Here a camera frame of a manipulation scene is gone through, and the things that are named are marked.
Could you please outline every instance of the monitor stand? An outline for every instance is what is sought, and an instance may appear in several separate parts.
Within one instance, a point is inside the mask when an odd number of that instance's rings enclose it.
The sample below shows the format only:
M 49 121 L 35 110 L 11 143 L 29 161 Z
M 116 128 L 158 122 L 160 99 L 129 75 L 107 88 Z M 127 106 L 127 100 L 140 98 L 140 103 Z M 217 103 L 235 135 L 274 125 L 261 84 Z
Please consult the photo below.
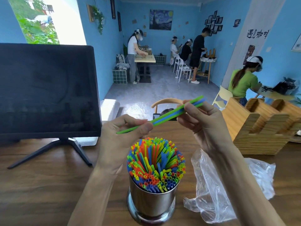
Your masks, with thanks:
M 31 153 L 30 155 L 26 156 L 25 158 L 21 159 L 20 161 L 10 165 L 9 167 L 7 167 L 8 169 L 12 169 L 28 160 L 33 159 L 34 157 L 43 154 L 44 152 L 47 152 L 48 150 L 50 150 L 53 147 L 59 146 L 59 145 L 71 145 L 73 146 L 74 150 L 79 154 L 79 156 L 84 160 L 84 162 L 89 166 L 92 167 L 92 163 L 89 160 L 89 158 L 87 157 L 86 153 L 84 152 L 84 150 L 82 149 L 82 147 L 80 146 L 80 144 L 77 142 L 77 140 L 73 139 L 73 138 L 59 138 L 58 140 L 53 140 L 51 143 L 45 145 L 44 147 L 40 148 L 39 150 Z

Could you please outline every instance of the black shorts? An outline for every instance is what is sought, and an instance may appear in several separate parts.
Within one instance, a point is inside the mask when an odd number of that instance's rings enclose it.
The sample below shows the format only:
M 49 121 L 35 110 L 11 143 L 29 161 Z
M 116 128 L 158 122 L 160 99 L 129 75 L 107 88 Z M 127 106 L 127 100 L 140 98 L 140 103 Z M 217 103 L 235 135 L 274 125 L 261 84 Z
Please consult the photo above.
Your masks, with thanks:
M 191 67 L 199 67 L 201 56 L 191 57 L 189 65 Z

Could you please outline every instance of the starry night painting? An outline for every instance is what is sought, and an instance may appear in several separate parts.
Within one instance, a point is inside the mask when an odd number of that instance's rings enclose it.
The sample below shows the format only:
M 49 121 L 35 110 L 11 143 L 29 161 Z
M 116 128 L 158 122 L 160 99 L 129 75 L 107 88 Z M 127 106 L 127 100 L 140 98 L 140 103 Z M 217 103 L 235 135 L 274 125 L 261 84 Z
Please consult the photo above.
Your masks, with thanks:
M 150 10 L 150 29 L 171 30 L 173 11 Z

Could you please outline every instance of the man in black shirt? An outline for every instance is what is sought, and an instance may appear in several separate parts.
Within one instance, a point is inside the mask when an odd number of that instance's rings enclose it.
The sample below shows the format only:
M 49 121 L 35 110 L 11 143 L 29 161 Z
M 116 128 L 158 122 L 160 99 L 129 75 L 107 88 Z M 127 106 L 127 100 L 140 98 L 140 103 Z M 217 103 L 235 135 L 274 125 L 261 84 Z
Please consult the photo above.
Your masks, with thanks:
M 192 42 L 192 39 L 188 39 L 182 48 L 182 53 L 180 54 L 180 58 L 183 59 L 184 63 L 187 65 L 189 65 L 188 57 L 191 54 L 190 46 L 192 45 Z
M 195 76 L 197 75 L 197 71 L 200 64 L 200 58 L 203 51 L 207 51 L 207 48 L 205 48 L 204 45 L 204 37 L 208 36 L 210 33 L 209 28 L 204 28 L 202 30 L 202 34 L 198 35 L 193 43 L 193 50 L 190 58 L 190 66 L 193 67 L 193 77 L 191 79 L 191 83 L 199 84 L 200 82 L 195 79 Z

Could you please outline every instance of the woman in green shirt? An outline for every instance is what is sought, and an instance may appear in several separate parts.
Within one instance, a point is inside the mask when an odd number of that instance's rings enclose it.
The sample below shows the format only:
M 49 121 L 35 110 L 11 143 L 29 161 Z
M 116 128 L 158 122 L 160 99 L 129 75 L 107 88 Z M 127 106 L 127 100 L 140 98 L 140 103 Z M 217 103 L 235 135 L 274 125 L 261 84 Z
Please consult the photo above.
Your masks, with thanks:
M 232 92 L 233 97 L 240 98 L 239 103 L 245 106 L 247 103 L 246 91 L 258 91 L 262 86 L 258 83 L 258 78 L 253 72 L 262 70 L 263 58 L 261 56 L 251 56 L 246 60 L 246 65 L 243 69 L 235 70 L 232 73 L 228 90 Z

